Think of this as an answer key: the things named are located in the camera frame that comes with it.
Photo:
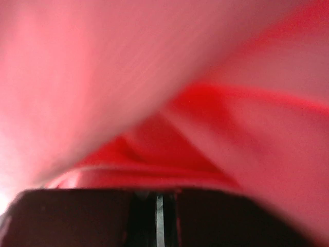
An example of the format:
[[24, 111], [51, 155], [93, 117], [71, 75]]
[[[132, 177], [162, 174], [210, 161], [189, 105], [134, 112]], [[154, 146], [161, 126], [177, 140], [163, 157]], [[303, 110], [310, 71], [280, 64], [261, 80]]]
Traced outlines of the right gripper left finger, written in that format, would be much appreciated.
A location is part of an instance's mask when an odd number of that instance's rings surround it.
[[155, 246], [154, 203], [127, 190], [26, 190], [1, 223], [1, 246]]

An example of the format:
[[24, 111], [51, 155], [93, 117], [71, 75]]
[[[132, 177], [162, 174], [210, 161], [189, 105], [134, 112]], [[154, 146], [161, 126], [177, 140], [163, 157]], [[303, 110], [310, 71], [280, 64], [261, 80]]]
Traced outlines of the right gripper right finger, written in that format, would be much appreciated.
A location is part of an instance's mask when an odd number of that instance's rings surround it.
[[214, 190], [167, 190], [178, 246], [312, 246], [307, 237], [251, 200]]

